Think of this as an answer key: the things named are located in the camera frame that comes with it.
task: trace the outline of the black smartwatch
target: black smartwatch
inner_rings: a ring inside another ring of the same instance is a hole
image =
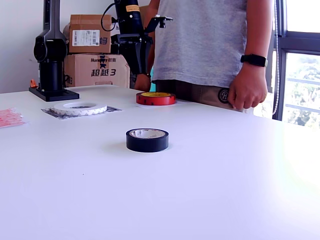
[[[241,57],[241,63],[244,62],[248,62],[251,65],[263,68],[268,66],[268,60],[264,56],[259,56],[255,54],[243,55]]]

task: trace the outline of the red tape roll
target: red tape roll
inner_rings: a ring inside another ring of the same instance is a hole
[[[176,95],[164,92],[142,92],[136,95],[136,103],[149,106],[166,106],[176,103]]]

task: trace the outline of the patch on pants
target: patch on pants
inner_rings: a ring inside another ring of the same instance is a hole
[[[223,104],[228,104],[229,88],[221,88],[218,93],[218,99]]]

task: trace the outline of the robotic arm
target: robotic arm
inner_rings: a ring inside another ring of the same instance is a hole
[[[147,73],[147,63],[153,40],[148,36],[166,27],[171,17],[153,17],[144,29],[138,0],[114,0],[120,34],[111,37],[111,53],[122,54],[134,74]],[[79,94],[66,90],[64,58],[68,53],[66,39],[60,31],[60,0],[44,0],[43,32],[35,39],[34,56],[39,62],[39,87],[29,91],[46,102],[79,99]]]

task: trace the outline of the white wall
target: white wall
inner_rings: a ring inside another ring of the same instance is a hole
[[[42,32],[43,0],[0,0],[0,94],[27,91],[38,82],[33,49]],[[71,14],[102,14],[113,0],[60,0],[61,31]],[[138,0],[140,6],[150,0]],[[109,14],[115,16],[113,7]]]

